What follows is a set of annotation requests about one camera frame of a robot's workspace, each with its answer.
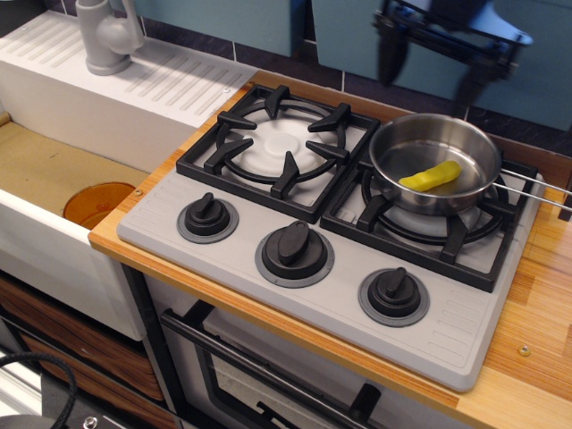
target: black cable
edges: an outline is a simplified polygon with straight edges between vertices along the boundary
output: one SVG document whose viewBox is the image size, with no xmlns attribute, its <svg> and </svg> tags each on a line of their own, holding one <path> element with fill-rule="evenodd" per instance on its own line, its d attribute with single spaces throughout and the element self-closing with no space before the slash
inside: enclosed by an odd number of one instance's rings
<svg viewBox="0 0 572 429">
<path fill-rule="evenodd" d="M 63 425 L 65 424 L 68 417 L 72 413 L 73 404 L 75 403 L 76 395 L 78 392 L 78 385 L 76 383 L 75 376 L 73 375 L 73 371 L 68 364 L 63 362 L 60 358 L 49 355 L 47 353 L 22 352 L 0 357 L 0 368 L 2 366 L 10 365 L 15 362 L 30 362 L 36 360 L 45 360 L 46 362 L 50 362 L 54 365 L 59 366 L 60 368 L 62 368 L 62 370 L 68 377 L 69 381 L 68 400 L 65 406 L 63 407 L 60 416 L 55 420 L 54 425 L 52 425 L 51 428 L 51 429 L 63 429 Z"/>
</svg>

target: frying pan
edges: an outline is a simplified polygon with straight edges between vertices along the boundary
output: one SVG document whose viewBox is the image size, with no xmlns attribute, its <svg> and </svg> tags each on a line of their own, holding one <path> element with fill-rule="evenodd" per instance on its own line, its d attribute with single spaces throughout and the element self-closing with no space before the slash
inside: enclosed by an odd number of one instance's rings
<svg viewBox="0 0 572 429">
<path fill-rule="evenodd" d="M 373 135 L 369 155 L 384 196 L 393 200 L 396 206 L 421 215 L 455 215 L 476 206 L 491 186 L 523 193 L 495 183 L 501 172 L 522 176 L 501 169 L 501 152 L 483 131 L 443 114 L 409 114 L 387 122 Z M 403 177 L 448 160 L 461 166 L 461 174 L 454 181 L 426 192 L 399 184 Z M 570 195 L 564 189 L 555 189 Z M 553 201 L 525 195 L 570 210 Z"/>
</svg>

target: oven window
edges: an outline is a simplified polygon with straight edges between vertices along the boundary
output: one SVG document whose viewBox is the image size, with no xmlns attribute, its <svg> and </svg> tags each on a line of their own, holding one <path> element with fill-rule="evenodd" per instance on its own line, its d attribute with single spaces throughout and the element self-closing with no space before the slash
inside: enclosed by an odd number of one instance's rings
<svg viewBox="0 0 572 429">
<path fill-rule="evenodd" d="M 198 349 L 210 400 L 226 414 L 249 428 L 333 429 L 341 426 L 324 420 L 224 360 Z"/>
</svg>

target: cabinet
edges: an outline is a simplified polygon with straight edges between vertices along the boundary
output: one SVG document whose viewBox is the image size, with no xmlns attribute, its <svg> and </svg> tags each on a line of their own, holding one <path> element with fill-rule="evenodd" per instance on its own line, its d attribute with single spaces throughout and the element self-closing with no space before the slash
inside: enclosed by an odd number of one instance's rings
<svg viewBox="0 0 572 429">
<path fill-rule="evenodd" d="M 0 272 L 1 317 L 22 345 L 69 364 L 80 389 L 134 421 L 136 427 L 178 427 L 166 410 L 151 362 L 141 345 Z M 44 368 L 67 380 L 55 366 Z"/>
<path fill-rule="evenodd" d="M 374 12 L 382 0 L 313 0 L 320 64 L 377 78 L 378 41 Z M 501 114 L 568 130 L 572 124 L 568 84 L 572 67 L 569 40 L 572 6 L 565 0 L 496 0 L 500 17 L 530 34 L 508 80 L 493 83 L 476 105 Z M 411 46 L 395 84 L 451 98 L 466 66 L 420 46 Z"/>
<path fill-rule="evenodd" d="M 119 0 L 112 6 L 122 9 Z M 306 0 L 138 0 L 137 13 L 279 55 L 292 55 L 303 41 Z"/>
</svg>

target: pan handle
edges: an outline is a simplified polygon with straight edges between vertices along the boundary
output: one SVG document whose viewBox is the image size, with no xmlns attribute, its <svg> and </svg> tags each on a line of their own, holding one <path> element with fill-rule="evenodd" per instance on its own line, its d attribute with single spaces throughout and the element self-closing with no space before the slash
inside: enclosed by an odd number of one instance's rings
<svg viewBox="0 0 572 429">
<path fill-rule="evenodd" d="M 547 185 L 547 186 L 548 186 L 548 183 L 544 183 L 543 181 L 536 181 L 536 180 L 532 180 L 532 179 L 530 179 L 530 178 L 527 178 L 527 179 L 530 180 L 530 181 L 535 181 L 535 182 L 541 183 L 542 185 Z M 492 185 L 493 185 L 495 188 L 505 189 L 505 190 L 507 190 L 507 191 L 509 191 L 509 192 L 515 192 L 515 193 L 517 193 L 517 194 L 519 194 L 519 195 L 524 195 L 525 197 L 529 197 L 529 198 L 533 198 L 533 199 L 538 199 L 539 201 L 542 201 L 543 203 L 552 204 L 553 206 L 560 207 L 560 208 L 563 209 L 563 210 L 568 210 L 569 212 L 572 212 L 572 207 L 564 206 L 563 204 L 557 203 L 556 201 L 552 201 L 551 199 L 546 199 L 546 198 L 542 198 L 542 197 L 537 197 L 537 196 L 534 195 L 534 194 L 529 194 L 529 193 L 527 193 L 527 192 L 523 192 L 522 190 L 517 190 L 517 189 L 514 189 L 514 188 L 510 188 L 510 187 L 508 187 L 508 186 L 500 185 L 499 183 L 493 183 Z M 555 186 L 551 186 L 551 185 L 550 185 L 550 188 L 554 188 L 554 189 L 557 189 L 557 190 L 561 190 L 561 191 L 563 191 L 563 192 L 566 192 L 567 194 L 570 194 L 570 192 L 568 192 L 568 191 L 566 191 L 566 190 L 564 190 L 564 189 L 556 188 Z"/>
<path fill-rule="evenodd" d="M 504 172 L 505 174 L 508 174 L 509 176 L 518 177 L 519 179 L 524 179 L 525 181 L 533 181 L 534 183 L 538 183 L 539 185 L 543 185 L 543 186 L 546 186 L 548 188 L 559 190 L 560 192 L 564 192 L 565 194 L 570 195 L 572 197 L 572 192 L 570 192 L 569 190 L 559 188 L 558 186 L 550 185 L 550 183 L 547 183 L 545 181 L 539 181 L 537 179 L 533 179 L 533 178 L 525 176 L 523 174 L 519 174 L 517 172 L 512 172 L 511 170 L 507 170 L 505 168 L 501 168 L 500 172 Z"/>
</svg>

